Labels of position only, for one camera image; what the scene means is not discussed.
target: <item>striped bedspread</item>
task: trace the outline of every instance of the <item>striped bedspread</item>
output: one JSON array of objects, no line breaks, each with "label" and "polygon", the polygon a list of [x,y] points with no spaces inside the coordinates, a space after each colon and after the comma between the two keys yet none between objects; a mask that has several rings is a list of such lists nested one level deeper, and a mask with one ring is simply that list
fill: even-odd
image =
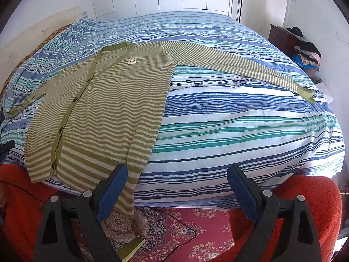
[{"label": "striped bedspread", "polygon": [[[316,93],[316,103],[311,104],[263,81],[178,66],[158,138],[136,186],[136,205],[232,209],[238,206],[226,180],[227,165],[232,163],[268,189],[295,172],[332,177],[341,170],[343,136],[322,93],[263,37],[218,14],[170,12],[114,22],[79,20],[13,75],[2,101],[5,114],[60,69],[124,40],[207,45],[279,71]],[[4,162],[26,166],[24,141],[40,102],[2,123],[1,142],[16,142]],[[75,192],[54,178],[45,183]]]}]

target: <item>red fleece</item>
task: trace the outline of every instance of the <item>red fleece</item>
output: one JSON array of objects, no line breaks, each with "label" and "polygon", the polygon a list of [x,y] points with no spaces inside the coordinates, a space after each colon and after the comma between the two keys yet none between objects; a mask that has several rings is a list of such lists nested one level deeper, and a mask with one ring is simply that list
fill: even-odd
[{"label": "red fleece", "polygon": [[[42,201],[46,201],[57,192],[41,182],[31,183],[28,172],[16,165],[0,166],[0,180],[18,185]],[[43,203],[17,187],[7,184],[1,186],[8,196],[3,230],[20,258],[24,262],[33,261],[36,233],[42,215],[39,207]]]},{"label": "red fleece", "polygon": [[[322,262],[329,262],[336,243],[342,214],[341,196],[337,185],[329,178],[292,176],[274,190],[278,197],[294,199],[305,196],[318,232]],[[235,245],[211,262],[232,262],[252,231],[252,221],[247,220],[241,209],[228,211]],[[282,221],[277,220],[262,262],[270,261],[280,235]]]}]

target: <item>black wire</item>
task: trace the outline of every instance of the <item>black wire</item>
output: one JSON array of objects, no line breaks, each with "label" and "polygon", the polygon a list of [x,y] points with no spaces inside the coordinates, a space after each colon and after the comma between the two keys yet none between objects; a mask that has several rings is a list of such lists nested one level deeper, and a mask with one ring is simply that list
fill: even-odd
[{"label": "black wire", "polygon": [[7,184],[7,185],[12,185],[12,186],[17,187],[19,189],[22,189],[24,192],[27,192],[31,197],[33,197],[33,198],[37,199],[38,201],[40,201],[41,203],[44,203],[45,205],[47,205],[45,201],[42,201],[39,198],[36,198],[32,193],[30,193],[28,190],[24,189],[23,187],[20,187],[18,185],[15,185],[15,184],[12,184],[12,183],[8,183],[8,182],[2,181],[2,180],[0,180],[0,183]]},{"label": "black wire", "polygon": [[157,212],[159,212],[159,213],[163,213],[163,214],[165,214],[165,215],[168,215],[168,216],[174,218],[176,221],[180,222],[182,225],[186,226],[187,228],[189,228],[191,231],[193,231],[193,232],[195,233],[195,236],[193,236],[193,237],[192,237],[190,240],[188,240],[186,243],[183,243],[183,244],[180,244],[180,245],[176,246],[176,248],[175,248],[174,250],[172,250],[172,252],[171,252],[169,255],[167,255],[167,256],[165,257],[164,260],[161,261],[161,262],[164,262],[164,261],[166,261],[179,247],[184,246],[184,245],[188,244],[189,242],[191,242],[195,237],[198,236],[198,234],[197,234],[196,230],[194,230],[194,229],[192,229],[191,227],[187,226],[184,222],[180,221],[179,219],[175,218],[174,216],[172,216],[172,215],[170,215],[170,214],[167,214],[167,213],[165,213],[165,212],[159,211],[159,210],[157,210],[157,209],[153,209],[153,210],[155,210],[155,211],[157,211]]}]

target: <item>white wall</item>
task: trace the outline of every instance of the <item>white wall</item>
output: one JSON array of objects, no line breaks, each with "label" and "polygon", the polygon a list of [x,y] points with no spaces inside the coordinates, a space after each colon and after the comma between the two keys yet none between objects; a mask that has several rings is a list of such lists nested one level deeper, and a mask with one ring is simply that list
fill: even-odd
[{"label": "white wall", "polygon": [[331,107],[349,147],[348,22],[333,0],[289,0],[284,26],[299,27],[322,54],[319,76],[333,94]]},{"label": "white wall", "polygon": [[265,7],[265,24],[262,27],[261,35],[268,39],[270,24],[283,26],[287,8],[287,0],[267,0]]},{"label": "white wall", "polygon": [[0,48],[37,22],[72,7],[81,7],[89,18],[96,18],[92,0],[22,0],[0,34]]},{"label": "white wall", "polygon": [[266,0],[243,0],[240,23],[260,34],[265,24],[265,7]]}]

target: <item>metal rivet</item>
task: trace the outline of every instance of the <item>metal rivet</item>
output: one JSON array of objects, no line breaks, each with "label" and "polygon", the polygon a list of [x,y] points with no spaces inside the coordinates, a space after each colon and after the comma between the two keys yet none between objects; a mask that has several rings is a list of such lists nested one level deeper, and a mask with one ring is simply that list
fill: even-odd
[{"label": "metal rivet", "polygon": [[57,196],[57,195],[53,195],[53,196],[51,197],[51,199],[50,199],[50,201],[51,201],[52,203],[56,202],[57,200],[58,200],[58,196]]},{"label": "metal rivet", "polygon": [[305,197],[303,195],[298,195],[297,196],[297,199],[301,202],[304,202],[305,201]]},{"label": "metal rivet", "polygon": [[271,197],[273,195],[273,193],[270,190],[264,190],[263,195],[266,197]]},{"label": "metal rivet", "polygon": [[92,191],[91,190],[86,190],[86,191],[83,192],[83,196],[86,197],[86,198],[91,197],[91,195],[92,195]]}]

